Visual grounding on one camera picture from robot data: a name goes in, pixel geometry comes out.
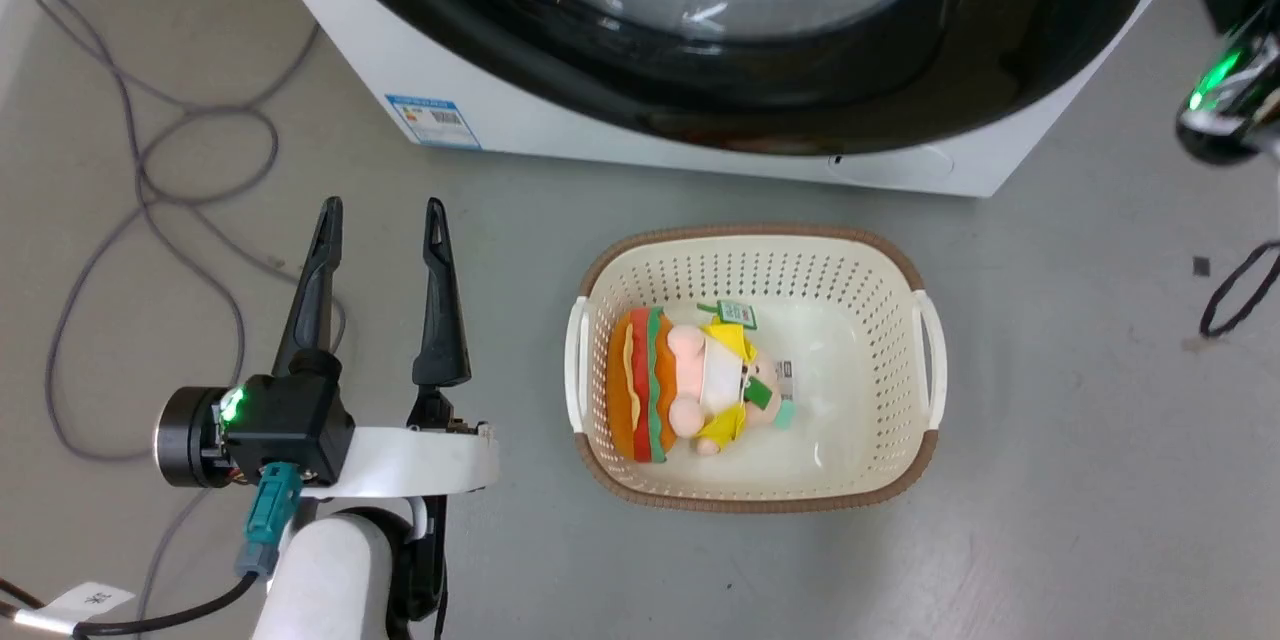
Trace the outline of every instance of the teal connector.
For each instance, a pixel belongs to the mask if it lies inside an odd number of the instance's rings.
[[[262,468],[257,497],[244,520],[244,549],[236,572],[270,577],[280,557],[280,538],[302,500],[302,476],[296,463],[273,462]]]

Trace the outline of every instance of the white plastic basket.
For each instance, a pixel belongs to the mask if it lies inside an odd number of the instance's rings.
[[[724,453],[677,443],[666,463],[618,456],[605,412],[609,334],[622,314],[662,306],[755,308],[753,343],[790,358],[796,416],[753,428]],[[703,227],[623,239],[582,282],[564,338],[564,396],[582,460],[626,500],[708,512],[809,512],[879,503],[924,472],[947,389],[937,311],[886,239],[832,227]]]

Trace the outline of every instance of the gray floor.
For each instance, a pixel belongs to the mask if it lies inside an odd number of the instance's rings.
[[[250,96],[310,22],[297,0],[73,1],[125,67],[209,101]],[[321,42],[266,108],[278,170],[211,215],[292,265],[321,198],[342,195],[344,398],[376,425],[410,407],[422,209],[429,195],[448,204],[475,371],[453,398],[494,422],[504,463],[497,486],[451,515],[449,637],[1271,637],[1280,298],[1226,343],[1193,338],[1226,268],[1275,233],[1275,174],[1203,169],[1171,136],[1172,108],[1215,47],[1197,0],[1158,0],[1009,186],[966,202],[728,178],[709,195],[677,172],[428,151]],[[151,102],[141,113],[147,128],[172,116]],[[161,151],[161,175],[224,186],[262,145],[256,125],[201,125]],[[74,461],[41,408],[60,302],[132,202],[110,79],[49,26],[0,110],[0,573],[45,596],[91,579],[136,590],[189,493],[146,463]],[[868,227],[914,257],[952,372],[915,488],[863,511],[716,517],[631,507],[594,484],[563,416],[563,321],[596,253],[672,219]],[[179,212],[163,220],[238,294],[250,370],[264,370],[291,289]],[[1212,279],[1192,275],[1197,253]],[[146,444],[172,388],[227,380],[230,343],[214,294],[131,236],[72,320],[59,384],[74,434],[105,451]],[[248,499],[221,493],[183,527],[157,611],[233,581]],[[247,636],[260,602],[166,636]]]

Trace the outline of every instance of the washing machine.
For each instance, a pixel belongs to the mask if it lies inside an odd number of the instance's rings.
[[[302,1],[413,143],[986,197],[1152,0]]]

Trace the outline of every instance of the plush toy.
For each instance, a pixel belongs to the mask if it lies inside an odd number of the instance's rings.
[[[672,325],[662,308],[632,308],[614,326],[605,406],[614,448],[637,462],[664,462],[677,438],[712,456],[790,416],[772,358],[742,325]]]

